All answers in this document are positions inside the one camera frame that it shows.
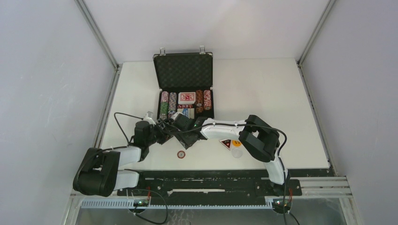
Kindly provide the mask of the red poker chip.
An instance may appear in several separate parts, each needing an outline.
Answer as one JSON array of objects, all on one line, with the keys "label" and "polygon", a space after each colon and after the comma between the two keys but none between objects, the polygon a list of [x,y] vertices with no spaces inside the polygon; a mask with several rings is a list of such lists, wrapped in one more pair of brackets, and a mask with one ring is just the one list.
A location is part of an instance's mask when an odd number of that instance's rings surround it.
[{"label": "red poker chip", "polygon": [[184,152],[184,151],[178,151],[178,153],[177,153],[177,157],[179,158],[179,159],[183,159],[184,157],[186,156],[186,153]]}]

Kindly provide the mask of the red triangular all-in button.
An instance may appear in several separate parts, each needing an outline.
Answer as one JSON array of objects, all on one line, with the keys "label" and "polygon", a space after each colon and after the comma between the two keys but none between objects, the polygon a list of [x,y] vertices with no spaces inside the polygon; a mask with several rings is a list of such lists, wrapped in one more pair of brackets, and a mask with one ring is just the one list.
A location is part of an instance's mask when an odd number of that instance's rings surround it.
[{"label": "red triangular all-in button", "polygon": [[224,139],[219,141],[226,149],[230,150],[232,145],[231,139]]}]

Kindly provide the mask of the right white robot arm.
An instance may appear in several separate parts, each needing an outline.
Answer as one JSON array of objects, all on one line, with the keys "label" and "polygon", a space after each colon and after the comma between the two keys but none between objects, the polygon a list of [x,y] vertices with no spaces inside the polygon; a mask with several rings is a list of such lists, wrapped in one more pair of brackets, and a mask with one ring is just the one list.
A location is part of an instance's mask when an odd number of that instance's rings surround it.
[{"label": "right white robot arm", "polygon": [[190,119],[178,112],[170,119],[172,134],[183,139],[184,147],[191,147],[198,140],[239,141],[254,159],[264,164],[275,194],[284,195],[290,189],[288,170],[280,156],[287,135],[260,117],[249,115],[246,120],[220,121],[207,117]]}]

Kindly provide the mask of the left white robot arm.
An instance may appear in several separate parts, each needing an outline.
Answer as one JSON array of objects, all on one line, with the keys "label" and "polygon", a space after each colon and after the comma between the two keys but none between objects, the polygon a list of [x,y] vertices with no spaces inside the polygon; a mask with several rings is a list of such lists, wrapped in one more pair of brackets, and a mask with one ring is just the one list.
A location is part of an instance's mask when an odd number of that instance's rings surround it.
[{"label": "left white robot arm", "polygon": [[133,194],[142,195],[147,183],[139,178],[139,173],[119,171],[119,167],[143,161],[151,145],[163,144],[172,136],[163,123],[137,122],[134,135],[127,139],[127,145],[87,150],[73,179],[73,189],[84,195],[108,197],[118,189],[117,180],[120,179]]}]

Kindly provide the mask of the red playing card deck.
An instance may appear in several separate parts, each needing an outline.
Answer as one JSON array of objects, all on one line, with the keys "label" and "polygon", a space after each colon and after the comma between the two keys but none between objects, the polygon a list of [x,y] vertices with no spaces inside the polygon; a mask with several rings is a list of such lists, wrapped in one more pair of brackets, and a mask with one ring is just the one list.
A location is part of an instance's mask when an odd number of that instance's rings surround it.
[{"label": "red playing card deck", "polygon": [[178,93],[177,103],[179,105],[191,105],[196,102],[196,92],[180,92]]}]

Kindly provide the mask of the mixed chip stack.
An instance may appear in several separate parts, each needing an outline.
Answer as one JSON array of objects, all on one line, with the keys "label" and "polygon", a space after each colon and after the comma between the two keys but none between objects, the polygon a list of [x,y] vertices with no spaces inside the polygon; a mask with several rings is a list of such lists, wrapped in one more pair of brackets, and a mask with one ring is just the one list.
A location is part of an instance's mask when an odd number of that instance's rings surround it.
[{"label": "mixed chip stack", "polygon": [[171,92],[168,99],[168,117],[171,118],[176,113],[177,108],[177,93]]},{"label": "mixed chip stack", "polygon": [[161,104],[160,104],[160,119],[165,120],[168,117],[168,101],[169,101],[169,93],[167,91],[163,91],[161,93]]}]

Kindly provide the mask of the left mixed chip stack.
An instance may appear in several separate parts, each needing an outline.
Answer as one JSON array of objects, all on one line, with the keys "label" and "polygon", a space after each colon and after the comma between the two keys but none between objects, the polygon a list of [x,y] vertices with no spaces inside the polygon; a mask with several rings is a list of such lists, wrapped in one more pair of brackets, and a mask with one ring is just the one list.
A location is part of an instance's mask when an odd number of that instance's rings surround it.
[{"label": "left mixed chip stack", "polygon": [[160,104],[160,119],[165,120],[168,117],[168,101],[169,101],[169,93],[167,91],[163,91],[161,93],[161,104]]}]

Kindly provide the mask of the orange chip stack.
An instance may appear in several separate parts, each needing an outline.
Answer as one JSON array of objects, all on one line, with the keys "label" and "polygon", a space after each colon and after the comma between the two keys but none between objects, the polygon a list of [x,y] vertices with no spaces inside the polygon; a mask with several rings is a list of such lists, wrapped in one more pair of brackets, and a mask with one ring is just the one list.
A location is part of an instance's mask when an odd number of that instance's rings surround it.
[{"label": "orange chip stack", "polygon": [[202,113],[203,112],[203,102],[204,102],[204,97],[203,97],[203,91],[202,90],[196,90],[196,113]]}]

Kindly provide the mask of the red white chip stack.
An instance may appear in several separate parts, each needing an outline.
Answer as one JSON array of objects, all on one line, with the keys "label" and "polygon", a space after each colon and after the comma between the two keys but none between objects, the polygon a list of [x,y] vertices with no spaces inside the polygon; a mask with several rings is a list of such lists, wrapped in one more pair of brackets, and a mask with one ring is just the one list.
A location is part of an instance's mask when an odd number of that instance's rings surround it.
[{"label": "red white chip stack", "polygon": [[212,98],[211,98],[211,90],[204,90],[203,91],[203,106],[204,110],[208,111],[212,109]]}]

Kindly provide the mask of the orange big blind button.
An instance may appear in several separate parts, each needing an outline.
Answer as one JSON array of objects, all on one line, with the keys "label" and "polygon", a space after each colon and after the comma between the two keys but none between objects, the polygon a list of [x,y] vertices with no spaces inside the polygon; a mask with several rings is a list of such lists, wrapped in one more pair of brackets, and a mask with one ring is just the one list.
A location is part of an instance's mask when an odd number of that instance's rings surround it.
[{"label": "orange big blind button", "polygon": [[242,145],[242,143],[237,140],[232,140],[231,143],[234,147],[240,147]]}]

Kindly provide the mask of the black aluminium poker case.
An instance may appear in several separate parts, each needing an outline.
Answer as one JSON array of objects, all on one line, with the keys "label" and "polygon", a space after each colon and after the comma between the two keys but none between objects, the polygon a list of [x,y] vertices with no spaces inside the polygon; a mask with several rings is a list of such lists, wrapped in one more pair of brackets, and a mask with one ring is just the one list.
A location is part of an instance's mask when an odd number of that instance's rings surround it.
[{"label": "black aluminium poker case", "polygon": [[213,95],[213,61],[214,54],[205,51],[204,47],[199,52],[160,53],[153,55],[153,63],[160,88],[159,98],[162,92],[195,92],[197,90],[209,90],[211,93],[211,106],[209,110],[194,113],[194,118],[214,118]]}]

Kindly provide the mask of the clear dealer button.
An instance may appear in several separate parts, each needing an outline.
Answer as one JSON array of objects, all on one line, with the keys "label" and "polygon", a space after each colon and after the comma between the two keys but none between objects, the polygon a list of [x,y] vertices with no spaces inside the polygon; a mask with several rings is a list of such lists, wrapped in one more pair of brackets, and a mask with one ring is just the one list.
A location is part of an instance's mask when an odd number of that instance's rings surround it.
[{"label": "clear dealer button", "polygon": [[243,151],[240,148],[233,148],[231,150],[231,154],[234,158],[241,158],[243,155]]}]

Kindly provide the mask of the left controller board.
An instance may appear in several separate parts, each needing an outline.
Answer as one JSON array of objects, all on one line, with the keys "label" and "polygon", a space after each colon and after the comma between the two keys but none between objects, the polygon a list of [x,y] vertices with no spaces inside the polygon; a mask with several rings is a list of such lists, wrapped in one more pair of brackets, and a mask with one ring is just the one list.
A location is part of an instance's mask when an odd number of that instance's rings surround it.
[{"label": "left controller board", "polygon": [[133,207],[147,207],[149,205],[149,202],[147,200],[137,200],[134,201]]}]

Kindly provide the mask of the controller board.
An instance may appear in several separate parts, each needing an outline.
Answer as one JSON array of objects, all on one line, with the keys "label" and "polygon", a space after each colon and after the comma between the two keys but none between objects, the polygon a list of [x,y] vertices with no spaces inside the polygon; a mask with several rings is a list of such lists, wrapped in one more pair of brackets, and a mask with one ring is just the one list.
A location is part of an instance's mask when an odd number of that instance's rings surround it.
[{"label": "controller board", "polygon": [[282,208],[282,207],[286,207],[286,208],[290,208],[291,207],[291,201],[290,200],[283,200],[283,199],[275,199],[273,202],[272,202],[272,205],[274,206],[274,207],[279,207],[279,208]]},{"label": "controller board", "polygon": [[149,205],[149,202],[147,200],[137,200],[134,201],[133,207],[147,207]]}]

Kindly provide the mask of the right controller board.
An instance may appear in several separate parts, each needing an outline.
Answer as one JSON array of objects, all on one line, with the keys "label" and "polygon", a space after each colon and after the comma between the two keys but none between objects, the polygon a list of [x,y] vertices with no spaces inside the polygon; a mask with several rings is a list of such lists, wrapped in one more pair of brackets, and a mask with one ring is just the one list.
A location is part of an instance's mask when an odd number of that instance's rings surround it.
[{"label": "right controller board", "polygon": [[286,207],[286,208],[290,208],[291,207],[291,201],[290,200],[283,200],[283,199],[275,199],[273,202],[272,202],[272,205],[274,206],[274,207],[279,207],[279,208],[282,208],[282,207]]}]

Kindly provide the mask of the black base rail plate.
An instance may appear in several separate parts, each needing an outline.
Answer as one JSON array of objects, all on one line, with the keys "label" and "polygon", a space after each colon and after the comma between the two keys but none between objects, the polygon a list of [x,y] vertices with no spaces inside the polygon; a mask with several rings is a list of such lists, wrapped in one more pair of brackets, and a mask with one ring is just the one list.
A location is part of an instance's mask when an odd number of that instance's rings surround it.
[{"label": "black base rail plate", "polygon": [[301,196],[298,179],[333,177],[331,169],[292,169],[287,190],[272,184],[264,169],[141,171],[135,188],[122,189],[118,196],[149,196],[153,204],[169,206],[262,205],[266,196]]}]

